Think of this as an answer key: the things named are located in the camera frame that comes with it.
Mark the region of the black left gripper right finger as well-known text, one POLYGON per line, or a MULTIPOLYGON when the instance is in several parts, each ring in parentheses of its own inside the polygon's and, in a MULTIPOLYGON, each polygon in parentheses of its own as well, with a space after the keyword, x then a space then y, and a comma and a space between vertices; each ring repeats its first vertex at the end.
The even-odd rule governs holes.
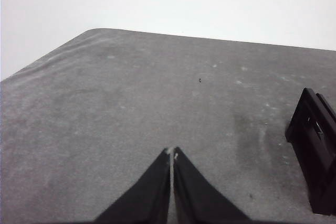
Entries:
POLYGON ((248 223, 251 221, 206 180, 179 147, 174 149, 173 172, 179 223, 248 223))

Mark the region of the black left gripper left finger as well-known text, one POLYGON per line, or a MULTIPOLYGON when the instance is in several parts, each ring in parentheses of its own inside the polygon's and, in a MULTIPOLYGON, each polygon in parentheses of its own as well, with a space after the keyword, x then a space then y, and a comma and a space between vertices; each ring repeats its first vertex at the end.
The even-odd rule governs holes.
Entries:
POLYGON ((138 181, 94 222, 167 223, 171 193, 170 163, 170 152, 165 148, 138 181))

